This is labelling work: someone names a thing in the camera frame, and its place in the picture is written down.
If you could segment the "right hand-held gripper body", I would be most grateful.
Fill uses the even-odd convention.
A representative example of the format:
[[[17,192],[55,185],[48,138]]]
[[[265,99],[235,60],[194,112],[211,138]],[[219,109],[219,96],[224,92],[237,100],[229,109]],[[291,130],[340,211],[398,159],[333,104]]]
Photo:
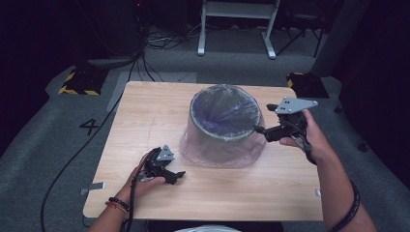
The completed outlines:
[[[284,97],[275,109],[275,113],[284,129],[292,129],[298,134],[306,134],[308,123],[303,111],[317,105],[318,101]]]

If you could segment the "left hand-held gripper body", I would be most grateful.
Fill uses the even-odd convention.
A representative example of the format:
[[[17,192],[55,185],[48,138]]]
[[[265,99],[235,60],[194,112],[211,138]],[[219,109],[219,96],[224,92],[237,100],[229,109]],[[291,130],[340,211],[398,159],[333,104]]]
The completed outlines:
[[[149,154],[144,164],[143,180],[148,181],[156,177],[163,177],[165,180],[170,178],[166,167],[175,159],[167,145],[162,148],[153,149]]]

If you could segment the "person's right hand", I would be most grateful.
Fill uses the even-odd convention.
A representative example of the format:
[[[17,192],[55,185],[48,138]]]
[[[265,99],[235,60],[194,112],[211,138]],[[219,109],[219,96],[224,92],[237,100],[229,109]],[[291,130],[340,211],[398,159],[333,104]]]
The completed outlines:
[[[307,119],[307,142],[311,147],[309,157],[313,159],[316,164],[329,161],[335,154],[333,148],[315,122],[312,114],[307,109],[304,109],[303,113]]]

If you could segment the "person's left hand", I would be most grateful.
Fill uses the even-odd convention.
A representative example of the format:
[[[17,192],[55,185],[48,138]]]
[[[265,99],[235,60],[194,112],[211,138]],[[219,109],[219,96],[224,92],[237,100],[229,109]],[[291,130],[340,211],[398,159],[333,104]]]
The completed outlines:
[[[163,177],[156,177],[150,181],[140,182],[136,181],[135,186],[132,185],[132,181],[136,178],[137,174],[144,168],[144,161],[146,160],[147,154],[145,154],[142,159],[140,160],[138,166],[134,168],[132,173],[130,174],[128,180],[125,184],[120,188],[120,190],[115,194],[115,197],[123,202],[131,205],[131,198],[136,200],[138,197],[144,195],[151,189],[162,185],[165,183],[165,179]],[[134,196],[131,197],[131,191],[134,190]]]

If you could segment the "black yellow striped base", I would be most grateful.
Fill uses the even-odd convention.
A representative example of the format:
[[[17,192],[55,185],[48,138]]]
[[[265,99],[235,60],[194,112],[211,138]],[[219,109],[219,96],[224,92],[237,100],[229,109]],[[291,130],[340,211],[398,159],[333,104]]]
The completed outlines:
[[[108,75],[108,70],[90,72],[73,69],[66,77],[59,94],[98,96]]]
[[[286,76],[287,85],[298,98],[327,99],[329,94],[320,77],[310,72],[291,72]]]

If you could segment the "person's white clothing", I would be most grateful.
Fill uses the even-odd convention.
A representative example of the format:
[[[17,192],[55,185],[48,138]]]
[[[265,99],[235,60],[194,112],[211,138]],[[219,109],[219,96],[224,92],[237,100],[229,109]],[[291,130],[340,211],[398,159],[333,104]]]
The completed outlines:
[[[178,229],[174,232],[242,232],[238,229],[224,225],[201,225],[196,227]]]

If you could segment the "black tripod stand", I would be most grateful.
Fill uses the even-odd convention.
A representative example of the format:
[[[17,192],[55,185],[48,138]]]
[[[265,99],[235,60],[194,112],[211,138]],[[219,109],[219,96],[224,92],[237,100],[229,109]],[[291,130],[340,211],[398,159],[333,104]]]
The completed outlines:
[[[314,14],[288,14],[287,16],[288,25],[285,27],[287,35],[290,37],[290,41],[279,50],[278,55],[280,55],[286,48],[293,44],[297,39],[302,37],[307,30],[310,30],[317,40],[313,57],[316,58],[319,52],[319,46],[321,45],[322,38],[325,32],[324,23],[325,17]],[[295,28],[299,30],[299,33],[292,37],[289,30]]]

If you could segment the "gray pillar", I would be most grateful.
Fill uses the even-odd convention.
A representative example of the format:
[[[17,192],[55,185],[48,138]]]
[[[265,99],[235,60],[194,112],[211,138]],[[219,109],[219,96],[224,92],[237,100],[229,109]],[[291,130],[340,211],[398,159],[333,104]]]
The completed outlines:
[[[318,77],[330,76],[344,50],[353,38],[370,0],[345,0],[329,36],[323,44],[310,72]]]

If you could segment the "black wristband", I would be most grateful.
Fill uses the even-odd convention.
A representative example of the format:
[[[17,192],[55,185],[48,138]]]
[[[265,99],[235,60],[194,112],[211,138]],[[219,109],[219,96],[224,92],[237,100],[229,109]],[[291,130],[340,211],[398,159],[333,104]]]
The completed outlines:
[[[344,228],[358,213],[361,204],[361,195],[359,193],[358,188],[353,182],[351,182],[351,186],[353,189],[353,203],[348,213],[340,222],[338,222],[335,226],[330,228],[327,232],[338,232],[339,230]]]

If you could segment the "dark equipment stand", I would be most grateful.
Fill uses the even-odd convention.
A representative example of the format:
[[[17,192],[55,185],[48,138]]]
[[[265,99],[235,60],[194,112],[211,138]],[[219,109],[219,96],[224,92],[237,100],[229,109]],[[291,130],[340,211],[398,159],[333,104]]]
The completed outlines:
[[[133,0],[74,1],[107,56],[92,65],[119,68],[138,59],[143,42]]]

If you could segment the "white metal desk frame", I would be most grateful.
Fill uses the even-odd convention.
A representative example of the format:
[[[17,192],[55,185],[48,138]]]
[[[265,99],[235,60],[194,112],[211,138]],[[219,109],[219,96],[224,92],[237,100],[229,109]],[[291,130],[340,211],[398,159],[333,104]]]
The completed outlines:
[[[270,4],[259,3],[236,3],[236,2],[216,2],[203,0],[201,8],[201,29],[199,34],[197,54],[205,54],[206,44],[206,20],[208,17],[236,17],[251,19],[268,19],[267,30],[262,32],[262,39],[265,44],[270,59],[275,59],[277,54],[271,43],[271,34],[277,17],[281,0],[274,0]]]

